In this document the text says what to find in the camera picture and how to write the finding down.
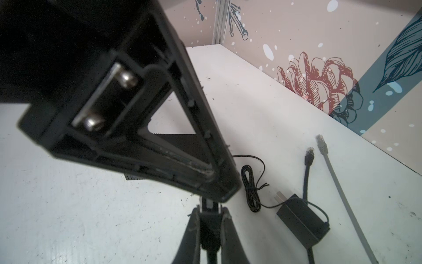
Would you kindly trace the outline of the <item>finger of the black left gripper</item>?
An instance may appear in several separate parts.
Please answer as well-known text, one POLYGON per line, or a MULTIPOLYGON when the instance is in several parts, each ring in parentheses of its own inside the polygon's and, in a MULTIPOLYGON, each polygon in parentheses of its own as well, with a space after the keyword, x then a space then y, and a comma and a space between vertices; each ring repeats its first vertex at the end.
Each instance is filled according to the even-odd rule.
POLYGON ((217 201, 235 162, 160 6, 40 6, 25 31, 41 58, 20 129, 54 157, 160 181, 217 201))

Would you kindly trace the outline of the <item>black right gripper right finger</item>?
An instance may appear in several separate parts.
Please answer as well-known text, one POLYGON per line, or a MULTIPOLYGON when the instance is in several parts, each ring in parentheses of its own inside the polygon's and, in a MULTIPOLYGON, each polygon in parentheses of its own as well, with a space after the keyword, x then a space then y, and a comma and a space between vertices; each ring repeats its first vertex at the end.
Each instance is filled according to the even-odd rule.
POLYGON ((249 260, 238 237, 232 216, 226 207, 222 207, 220 244, 222 250, 222 264, 249 264, 249 260))

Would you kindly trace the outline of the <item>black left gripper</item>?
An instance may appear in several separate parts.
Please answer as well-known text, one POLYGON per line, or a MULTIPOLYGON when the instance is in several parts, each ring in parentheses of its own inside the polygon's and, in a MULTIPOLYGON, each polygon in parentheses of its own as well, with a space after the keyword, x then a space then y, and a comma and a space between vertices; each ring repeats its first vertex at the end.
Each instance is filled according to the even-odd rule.
POLYGON ((2 1, 1 102, 51 94, 95 49, 121 42, 157 1, 2 1))

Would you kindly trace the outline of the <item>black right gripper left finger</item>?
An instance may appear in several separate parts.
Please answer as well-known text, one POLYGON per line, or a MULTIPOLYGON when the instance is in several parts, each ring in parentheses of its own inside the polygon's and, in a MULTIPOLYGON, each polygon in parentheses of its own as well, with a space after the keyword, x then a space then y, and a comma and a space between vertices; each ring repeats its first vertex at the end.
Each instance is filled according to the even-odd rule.
POLYGON ((179 249, 173 260, 173 264, 199 264, 201 254, 201 223, 199 216, 200 208, 192 210, 185 233, 179 249))

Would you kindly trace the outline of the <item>black power adapter with cable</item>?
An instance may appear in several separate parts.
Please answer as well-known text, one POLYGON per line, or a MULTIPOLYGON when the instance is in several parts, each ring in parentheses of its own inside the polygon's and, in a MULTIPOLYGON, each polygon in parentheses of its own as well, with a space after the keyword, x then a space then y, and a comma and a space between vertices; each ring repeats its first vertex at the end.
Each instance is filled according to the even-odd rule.
POLYGON ((288 199, 282 199, 277 205, 265 206, 261 203, 258 191, 268 187, 268 183, 258 186, 255 181, 253 169, 250 165, 241 168, 241 178, 246 193, 246 201, 249 209, 257 213, 262 208, 277 208, 277 216, 283 221, 291 233, 307 250, 318 244, 329 232, 330 223, 327 213, 317 205, 309 202, 308 183, 310 167, 314 161, 314 154, 309 151, 305 154, 303 196, 292 195, 288 199))

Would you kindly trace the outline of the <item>black network switch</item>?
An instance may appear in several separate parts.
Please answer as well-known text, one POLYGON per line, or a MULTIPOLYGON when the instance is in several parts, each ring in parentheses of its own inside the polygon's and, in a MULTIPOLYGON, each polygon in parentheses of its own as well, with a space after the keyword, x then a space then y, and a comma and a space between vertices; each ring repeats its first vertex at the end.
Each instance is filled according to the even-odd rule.
POLYGON ((168 184, 200 185, 214 178, 215 169, 196 134, 155 134, 146 129, 118 151, 133 174, 168 184))

